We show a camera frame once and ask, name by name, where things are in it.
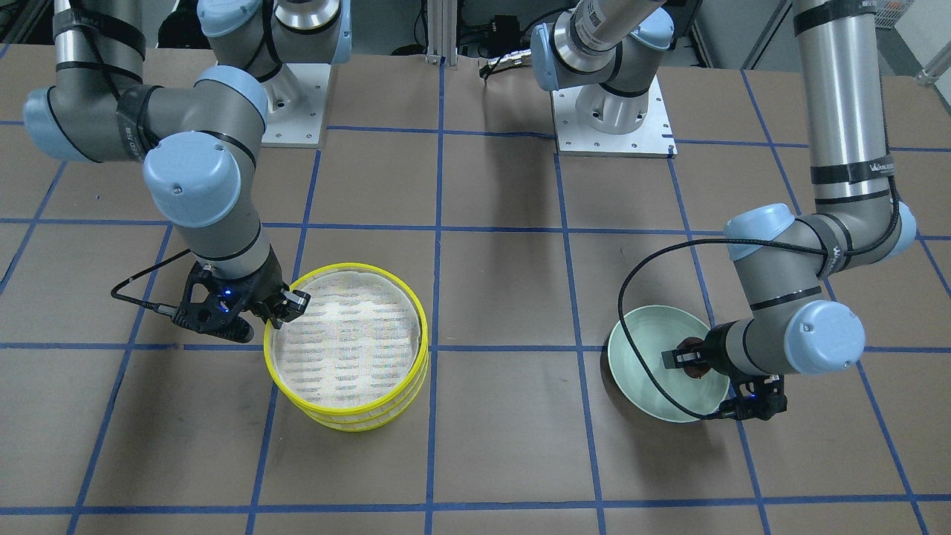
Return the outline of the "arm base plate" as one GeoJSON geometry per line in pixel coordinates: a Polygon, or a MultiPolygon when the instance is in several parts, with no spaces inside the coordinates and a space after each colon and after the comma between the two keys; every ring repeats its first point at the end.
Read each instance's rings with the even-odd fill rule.
{"type": "Polygon", "coordinates": [[[331,75],[329,64],[288,63],[264,83],[269,99],[265,148],[319,148],[331,75]]]}
{"type": "Polygon", "coordinates": [[[601,85],[551,92],[558,152],[568,156],[673,158],[678,155],[659,79],[646,94],[621,97],[601,85]]]}

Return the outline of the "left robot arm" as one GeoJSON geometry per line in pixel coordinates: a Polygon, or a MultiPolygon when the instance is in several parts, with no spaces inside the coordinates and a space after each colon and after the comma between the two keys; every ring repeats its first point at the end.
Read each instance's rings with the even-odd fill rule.
{"type": "Polygon", "coordinates": [[[729,220],[728,254],[750,318],[686,340],[666,368],[750,376],[825,374],[865,352],[860,318],[822,281],[910,246],[916,220],[895,186],[875,53],[873,1],[796,1],[815,213],[768,204],[729,220]]]}

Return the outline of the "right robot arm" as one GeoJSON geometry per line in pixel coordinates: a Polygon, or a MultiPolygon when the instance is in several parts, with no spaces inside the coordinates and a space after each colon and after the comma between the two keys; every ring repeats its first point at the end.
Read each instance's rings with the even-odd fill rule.
{"type": "Polygon", "coordinates": [[[196,259],[179,305],[137,301],[199,333],[247,339],[250,311],[275,328],[305,313],[253,206],[271,80],[292,63],[343,63],[352,51],[347,1],[200,1],[216,56],[192,87],[143,81],[137,1],[57,1],[56,84],[24,104],[26,129],[62,161],[137,161],[160,213],[196,259]]]}

